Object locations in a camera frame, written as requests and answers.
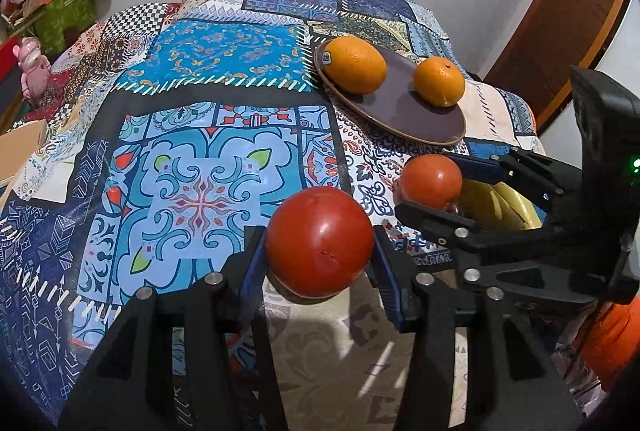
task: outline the red tomato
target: red tomato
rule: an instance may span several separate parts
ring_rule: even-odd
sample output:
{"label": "red tomato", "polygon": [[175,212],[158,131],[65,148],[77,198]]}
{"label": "red tomato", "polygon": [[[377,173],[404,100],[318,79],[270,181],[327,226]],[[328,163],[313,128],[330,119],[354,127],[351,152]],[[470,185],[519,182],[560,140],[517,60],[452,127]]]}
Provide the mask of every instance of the red tomato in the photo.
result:
{"label": "red tomato", "polygon": [[372,250],[369,218],[350,195],[334,187],[310,187],[290,196],[267,226],[271,270],[300,297],[321,299],[347,288]]}
{"label": "red tomato", "polygon": [[421,155],[409,160],[400,173],[399,199],[444,209],[462,189],[462,173],[444,155]]}

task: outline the plate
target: plate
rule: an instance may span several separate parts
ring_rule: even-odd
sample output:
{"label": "plate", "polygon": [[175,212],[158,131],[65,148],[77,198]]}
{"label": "plate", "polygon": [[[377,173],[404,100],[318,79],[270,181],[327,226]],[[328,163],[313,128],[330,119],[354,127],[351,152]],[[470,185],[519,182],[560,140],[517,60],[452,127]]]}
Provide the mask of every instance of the plate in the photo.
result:
{"label": "plate", "polygon": [[314,65],[324,83],[352,110],[400,137],[434,146],[452,146],[464,137],[465,116],[456,104],[435,108],[414,90],[415,63],[404,56],[375,45],[386,61],[386,79],[375,92],[355,95],[340,90],[322,72],[322,54],[328,42],[316,48]]}

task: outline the pink toy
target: pink toy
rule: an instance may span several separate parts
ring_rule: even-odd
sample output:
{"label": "pink toy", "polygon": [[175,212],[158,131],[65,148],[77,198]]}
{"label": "pink toy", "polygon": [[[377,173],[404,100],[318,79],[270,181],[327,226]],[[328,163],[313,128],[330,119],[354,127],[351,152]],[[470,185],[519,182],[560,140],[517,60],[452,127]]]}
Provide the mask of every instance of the pink toy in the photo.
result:
{"label": "pink toy", "polygon": [[13,52],[18,59],[18,67],[22,70],[22,96],[33,106],[37,106],[47,87],[51,64],[42,55],[40,40],[36,37],[25,37],[20,46],[14,46]]}

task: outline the brown door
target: brown door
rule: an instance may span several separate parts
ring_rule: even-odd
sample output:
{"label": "brown door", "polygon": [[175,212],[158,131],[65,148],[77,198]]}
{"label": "brown door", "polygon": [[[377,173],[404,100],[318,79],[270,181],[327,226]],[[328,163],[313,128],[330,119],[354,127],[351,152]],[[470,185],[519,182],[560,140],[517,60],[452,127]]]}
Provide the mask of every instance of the brown door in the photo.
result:
{"label": "brown door", "polygon": [[590,66],[625,0],[533,0],[485,82],[523,97],[540,128],[568,100],[569,66]]}

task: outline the tablecloth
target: tablecloth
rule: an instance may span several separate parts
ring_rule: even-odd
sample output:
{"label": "tablecloth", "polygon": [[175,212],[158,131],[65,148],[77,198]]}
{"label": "tablecloth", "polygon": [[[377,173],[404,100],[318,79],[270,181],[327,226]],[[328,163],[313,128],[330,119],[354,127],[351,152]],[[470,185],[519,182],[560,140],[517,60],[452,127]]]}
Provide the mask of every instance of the tablecloth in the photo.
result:
{"label": "tablecloth", "polygon": [[[50,120],[52,138],[0,201],[2,350],[50,419],[137,288],[174,291],[220,270],[244,226],[266,225],[302,188],[351,192],[417,265],[450,260],[393,213],[407,159],[442,148],[370,124],[318,80],[313,50],[348,35],[458,65],[466,134],[449,150],[542,151],[527,104],[471,80],[411,0],[182,0],[96,24],[56,61],[32,115]],[[316,304],[290,302],[268,279],[263,291],[252,326],[227,338],[247,428],[391,429],[412,337],[394,331],[366,276]],[[180,329],[174,340],[189,427]],[[465,346],[460,330],[452,423],[464,419]]]}

